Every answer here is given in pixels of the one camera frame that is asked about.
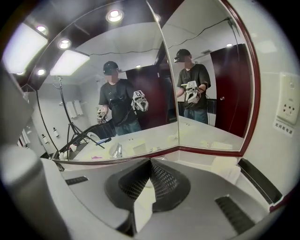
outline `faucet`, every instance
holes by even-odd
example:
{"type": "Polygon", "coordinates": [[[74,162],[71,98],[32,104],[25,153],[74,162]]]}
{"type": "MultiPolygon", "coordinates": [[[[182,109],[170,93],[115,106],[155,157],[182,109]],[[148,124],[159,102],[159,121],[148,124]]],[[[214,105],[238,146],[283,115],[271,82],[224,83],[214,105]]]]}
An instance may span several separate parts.
{"type": "Polygon", "coordinates": [[[112,155],[113,159],[118,159],[122,157],[122,145],[118,143],[115,152],[112,155]]]}

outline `man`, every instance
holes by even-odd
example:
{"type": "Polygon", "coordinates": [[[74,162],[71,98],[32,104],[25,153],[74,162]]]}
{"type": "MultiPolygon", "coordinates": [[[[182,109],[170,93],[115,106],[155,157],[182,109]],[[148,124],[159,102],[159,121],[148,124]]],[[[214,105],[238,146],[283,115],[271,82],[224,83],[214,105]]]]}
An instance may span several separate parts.
{"type": "Polygon", "coordinates": [[[182,84],[187,84],[190,81],[196,81],[200,97],[196,103],[188,103],[185,99],[184,116],[208,124],[206,90],[210,87],[210,76],[206,67],[203,64],[194,64],[192,55],[187,49],[180,49],[174,62],[181,64],[183,67],[179,73],[177,84],[179,90],[176,93],[176,97],[180,97],[185,93],[186,89],[182,84]]]}
{"type": "Polygon", "coordinates": [[[103,112],[112,111],[112,122],[116,133],[120,135],[141,131],[136,114],[131,106],[133,86],[127,79],[119,79],[119,67],[113,61],[103,66],[107,82],[101,87],[99,105],[103,112]]]}

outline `outlet label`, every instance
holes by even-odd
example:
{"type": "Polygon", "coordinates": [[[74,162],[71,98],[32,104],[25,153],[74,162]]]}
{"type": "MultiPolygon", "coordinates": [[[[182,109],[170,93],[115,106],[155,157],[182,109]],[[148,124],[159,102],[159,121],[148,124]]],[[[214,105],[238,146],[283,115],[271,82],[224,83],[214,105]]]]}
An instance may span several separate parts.
{"type": "Polygon", "coordinates": [[[282,122],[282,121],[280,121],[280,120],[278,120],[278,119],[276,119],[276,120],[274,121],[273,127],[274,127],[277,131],[279,131],[279,132],[281,132],[281,133],[283,133],[283,134],[285,134],[285,135],[287,135],[287,136],[289,136],[289,137],[292,137],[293,134],[294,134],[294,131],[295,131],[295,128],[293,128],[293,127],[287,125],[286,123],[284,123],[284,122],[282,122]]]}

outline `baseball cap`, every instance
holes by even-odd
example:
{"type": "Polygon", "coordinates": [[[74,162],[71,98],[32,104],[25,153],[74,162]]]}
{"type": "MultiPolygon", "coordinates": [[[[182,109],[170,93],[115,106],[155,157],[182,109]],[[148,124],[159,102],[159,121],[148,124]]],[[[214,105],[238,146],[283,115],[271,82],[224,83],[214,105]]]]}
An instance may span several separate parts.
{"type": "Polygon", "coordinates": [[[187,49],[180,49],[177,54],[176,58],[174,58],[174,62],[184,62],[184,57],[189,56],[191,53],[187,49]]]}
{"type": "Polygon", "coordinates": [[[104,75],[112,75],[112,71],[114,69],[119,69],[118,64],[113,61],[108,61],[103,65],[103,73],[104,75]]]}

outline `light stand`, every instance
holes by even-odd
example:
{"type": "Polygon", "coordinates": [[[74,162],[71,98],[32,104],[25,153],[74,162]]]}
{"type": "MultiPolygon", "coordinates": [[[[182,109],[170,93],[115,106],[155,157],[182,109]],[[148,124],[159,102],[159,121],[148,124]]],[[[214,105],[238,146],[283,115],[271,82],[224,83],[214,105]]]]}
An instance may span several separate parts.
{"type": "Polygon", "coordinates": [[[81,137],[83,137],[83,139],[84,139],[84,141],[86,142],[86,138],[87,139],[90,139],[92,142],[94,142],[96,145],[98,145],[98,146],[100,146],[101,148],[103,148],[103,149],[105,149],[105,147],[103,147],[103,146],[101,146],[99,143],[97,143],[96,141],[94,141],[93,139],[91,139],[89,136],[87,136],[86,135],[86,133],[84,133],[82,130],[80,130],[80,128],[79,127],[77,127],[72,121],[71,121],[71,119],[70,119],[70,116],[69,116],[69,114],[68,114],[68,111],[67,111],[67,107],[66,107],[66,103],[65,103],[65,100],[64,100],[64,96],[63,96],[63,94],[62,94],[62,77],[61,76],[58,76],[57,77],[58,78],[58,80],[59,80],[59,85],[60,85],[60,87],[59,87],[59,90],[60,90],[60,96],[61,96],[61,100],[62,100],[62,104],[63,104],[63,106],[64,106],[64,109],[65,109],[65,112],[66,112],[66,115],[67,115],[67,119],[68,119],[68,121],[69,121],[69,125],[68,125],[68,128],[67,128],[67,160],[69,160],[69,152],[68,152],[68,150],[69,150],[69,132],[70,132],[70,128],[72,128],[72,130],[73,130],[73,132],[74,132],[74,134],[73,134],[73,136],[72,136],[72,138],[71,138],[71,141],[70,142],[72,142],[72,140],[74,139],[74,137],[77,135],[77,136],[81,136],[81,137]]]}

